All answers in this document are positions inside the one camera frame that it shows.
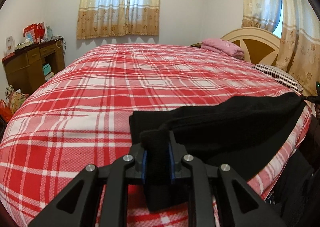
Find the teal box in desk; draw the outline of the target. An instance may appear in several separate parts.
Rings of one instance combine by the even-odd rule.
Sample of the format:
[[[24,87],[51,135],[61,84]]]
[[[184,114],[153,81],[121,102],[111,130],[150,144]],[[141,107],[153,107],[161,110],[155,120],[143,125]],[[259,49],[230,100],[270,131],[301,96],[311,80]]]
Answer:
[[[50,64],[44,64],[43,65],[43,73],[44,73],[44,75],[47,76],[51,72],[52,72],[52,68],[51,68]]]

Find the brown wooden desk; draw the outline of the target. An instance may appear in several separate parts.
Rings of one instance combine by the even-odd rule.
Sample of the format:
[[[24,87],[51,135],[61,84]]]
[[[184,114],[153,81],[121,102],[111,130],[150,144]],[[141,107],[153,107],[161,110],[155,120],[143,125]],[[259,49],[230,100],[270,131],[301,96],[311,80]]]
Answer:
[[[53,74],[65,69],[65,41],[58,37],[40,44],[16,50],[2,59],[9,85],[22,93],[33,94],[46,82],[43,66],[48,64]]]

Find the red gift bag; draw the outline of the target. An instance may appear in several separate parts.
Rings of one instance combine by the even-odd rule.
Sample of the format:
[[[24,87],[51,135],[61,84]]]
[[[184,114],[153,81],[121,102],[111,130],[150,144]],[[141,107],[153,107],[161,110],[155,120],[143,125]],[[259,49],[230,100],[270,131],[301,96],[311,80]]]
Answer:
[[[33,43],[39,43],[45,36],[44,23],[31,24],[23,30],[23,36],[30,38]]]

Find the red plaid bed sheet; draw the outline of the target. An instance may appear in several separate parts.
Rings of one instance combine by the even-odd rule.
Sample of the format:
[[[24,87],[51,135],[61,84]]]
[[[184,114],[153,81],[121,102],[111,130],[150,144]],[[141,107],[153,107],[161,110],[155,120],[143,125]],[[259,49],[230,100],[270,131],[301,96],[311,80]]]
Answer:
[[[36,90],[8,123],[1,142],[1,204],[18,226],[31,221],[87,165],[129,153],[134,111],[215,106],[234,96],[294,91],[247,62],[195,47],[111,44],[89,51]],[[311,122],[306,104],[271,161],[246,183],[264,201]],[[150,211],[144,183],[128,186],[126,226],[189,226],[188,203]]]

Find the black pants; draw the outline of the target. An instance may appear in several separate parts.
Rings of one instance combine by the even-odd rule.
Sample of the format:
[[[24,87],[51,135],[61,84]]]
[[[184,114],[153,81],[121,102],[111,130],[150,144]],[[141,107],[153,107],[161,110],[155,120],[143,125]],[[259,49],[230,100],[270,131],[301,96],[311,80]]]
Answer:
[[[228,164],[250,180],[282,148],[305,107],[301,97],[289,92],[278,97],[234,96],[215,106],[134,111],[129,117],[131,139],[146,150],[148,209],[163,210],[184,202],[182,187],[173,185],[171,137],[203,163]]]

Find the cream wooden headboard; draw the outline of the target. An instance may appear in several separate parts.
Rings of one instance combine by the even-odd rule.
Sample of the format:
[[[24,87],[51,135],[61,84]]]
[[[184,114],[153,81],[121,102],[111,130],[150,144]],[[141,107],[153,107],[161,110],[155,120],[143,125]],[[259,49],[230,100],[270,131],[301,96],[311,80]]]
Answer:
[[[273,33],[256,27],[243,27],[233,30],[221,39],[238,45],[244,51],[245,61],[275,66],[280,38]]]

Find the patterned bag on floor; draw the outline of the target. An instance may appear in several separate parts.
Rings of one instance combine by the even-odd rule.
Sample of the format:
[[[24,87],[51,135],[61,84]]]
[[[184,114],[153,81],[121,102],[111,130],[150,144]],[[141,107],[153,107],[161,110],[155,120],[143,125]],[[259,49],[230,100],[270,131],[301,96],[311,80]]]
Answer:
[[[21,93],[21,90],[15,91],[12,85],[6,88],[5,96],[8,103],[8,108],[12,114],[22,106],[22,104],[27,100],[29,94]]]

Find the red bag on floor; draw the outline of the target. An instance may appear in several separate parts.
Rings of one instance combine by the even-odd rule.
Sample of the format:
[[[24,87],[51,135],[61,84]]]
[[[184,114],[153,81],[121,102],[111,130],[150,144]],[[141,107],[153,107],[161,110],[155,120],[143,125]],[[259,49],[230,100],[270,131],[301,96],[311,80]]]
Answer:
[[[1,118],[6,123],[8,123],[11,120],[12,116],[13,116],[13,114],[11,113],[9,107],[7,107],[7,104],[2,99],[1,99],[1,102],[0,102],[0,114],[1,114]]]

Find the centre window curtain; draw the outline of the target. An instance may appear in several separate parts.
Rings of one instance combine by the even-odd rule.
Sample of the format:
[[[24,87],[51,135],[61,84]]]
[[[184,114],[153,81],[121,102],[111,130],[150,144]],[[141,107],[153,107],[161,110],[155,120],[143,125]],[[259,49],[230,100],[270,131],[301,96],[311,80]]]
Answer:
[[[76,38],[159,35],[160,0],[80,0]]]

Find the white card on desk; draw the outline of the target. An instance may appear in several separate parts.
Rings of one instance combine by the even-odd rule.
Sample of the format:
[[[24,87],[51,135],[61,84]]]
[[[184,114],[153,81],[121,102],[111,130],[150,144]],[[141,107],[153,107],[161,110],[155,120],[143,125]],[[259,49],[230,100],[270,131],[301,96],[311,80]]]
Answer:
[[[6,38],[6,55],[12,54],[15,51],[15,41],[13,36]]]

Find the pink folded blanket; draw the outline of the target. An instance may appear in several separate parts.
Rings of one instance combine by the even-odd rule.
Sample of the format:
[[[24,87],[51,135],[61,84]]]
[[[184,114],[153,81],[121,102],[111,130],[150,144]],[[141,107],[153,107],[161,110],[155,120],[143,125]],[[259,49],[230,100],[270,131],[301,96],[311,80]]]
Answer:
[[[245,59],[244,51],[238,45],[220,38],[208,38],[202,41],[201,48],[215,53],[224,53],[236,59]]]

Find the striped pillow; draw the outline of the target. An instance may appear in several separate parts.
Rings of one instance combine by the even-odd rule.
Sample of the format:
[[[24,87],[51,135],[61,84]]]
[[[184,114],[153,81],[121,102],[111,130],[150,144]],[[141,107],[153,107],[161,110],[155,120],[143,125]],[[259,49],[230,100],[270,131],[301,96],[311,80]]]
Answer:
[[[293,90],[298,95],[303,93],[303,87],[300,85],[300,83],[293,76],[289,75],[280,68],[266,64],[256,64],[253,66],[253,68],[284,85],[285,87]]]

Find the right side curtain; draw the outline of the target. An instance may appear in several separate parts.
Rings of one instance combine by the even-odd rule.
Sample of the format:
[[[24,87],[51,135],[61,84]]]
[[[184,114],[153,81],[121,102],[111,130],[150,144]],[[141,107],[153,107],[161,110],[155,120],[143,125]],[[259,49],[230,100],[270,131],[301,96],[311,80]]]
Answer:
[[[244,0],[243,27],[281,29],[276,67],[312,95],[319,81],[319,19],[308,0]]]

